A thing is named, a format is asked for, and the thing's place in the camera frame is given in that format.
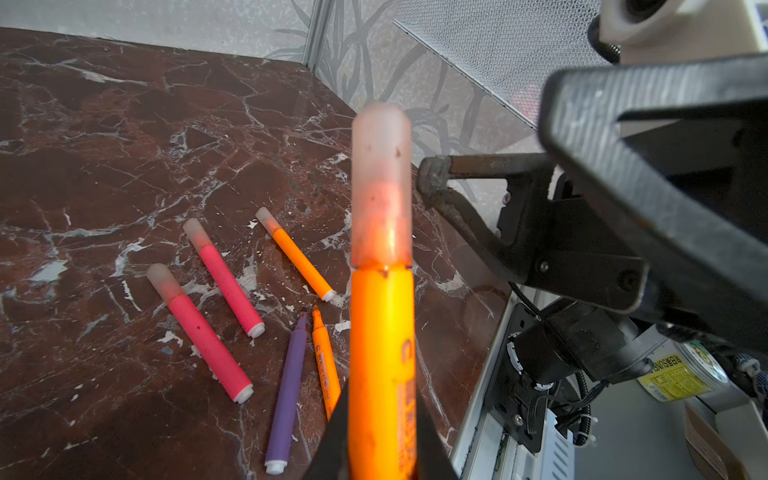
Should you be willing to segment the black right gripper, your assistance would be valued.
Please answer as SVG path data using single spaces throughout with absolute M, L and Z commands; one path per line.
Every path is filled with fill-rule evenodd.
M 671 183 L 618 124 L 674 119 L 627 139 Z M 766 352 L 765 55 L 557 71 L 538 133 L 591 207 L 568 179 L 548 199 L 546 153 L 427 157 L 416 177 L 499 278 L 559 296 L 519 345 L 530 377 L 622 383 L 665 339 Z M 461 179 L 506 181 L 495 228 L 448 186 Z

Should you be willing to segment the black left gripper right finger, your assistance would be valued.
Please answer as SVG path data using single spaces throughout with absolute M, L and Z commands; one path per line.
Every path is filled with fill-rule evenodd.
M 417 462 L 418 480 L 457 480 L 458 476 L 446 454 L 426 403 L 420 393 L 417 400 Z

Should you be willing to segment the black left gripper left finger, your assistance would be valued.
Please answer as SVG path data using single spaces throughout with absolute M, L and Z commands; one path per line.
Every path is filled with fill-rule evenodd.
M 303 476 L 304 480 L 351 478 L 348 456 L 348 391 L 348 386 L 344 385 L 317 452 Z

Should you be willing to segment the purple marker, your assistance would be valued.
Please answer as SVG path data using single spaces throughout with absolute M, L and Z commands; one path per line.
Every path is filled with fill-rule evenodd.
M 302 309 L 290 336 L 266 453 L 268 475 L 281 475 L 288 465 L 308 339 L 308 317 L 308 311 Z

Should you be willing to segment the orange pen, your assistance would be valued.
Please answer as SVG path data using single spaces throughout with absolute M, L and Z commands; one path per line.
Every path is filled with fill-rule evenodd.
M 336 296 L 336 291 L 330 286 L 308 257 L 301 251 L 271 212 L 266 207 L 261 207 L 256 212 L 256 218 L 268 231 L 270 236 L 290 262 L 296 267 L 312 290 L 322 301 L 330 302 Z
M 354 479 L 416 466 L 411 124 L 366 107 L 352 129 L 348 453 Z
M 326 417 L 331 419 L 341 394 L 341 385 L 336 369 L 329 333 L 317 306 L 312 308 L 312 342 L 318 369 Z

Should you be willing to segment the thick pink marker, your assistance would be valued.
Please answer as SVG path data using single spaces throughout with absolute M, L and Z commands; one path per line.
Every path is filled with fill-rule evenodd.
M 151 265 L 147 278 L 231 400 L 237 404 L 245 403 L 254 393 L 252 382 L 168 267 L 160 263 Z

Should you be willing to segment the thin pink pen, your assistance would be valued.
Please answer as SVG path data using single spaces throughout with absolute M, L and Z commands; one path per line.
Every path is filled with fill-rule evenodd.
M 244 290 L 228 268 L 224 258 L 197 219 L 189 219 L 183 230 L 197 251 L 206 269 L 219 287 L 240 326 L 250 338 L 258 338 L 265 332 L 265 324 Z

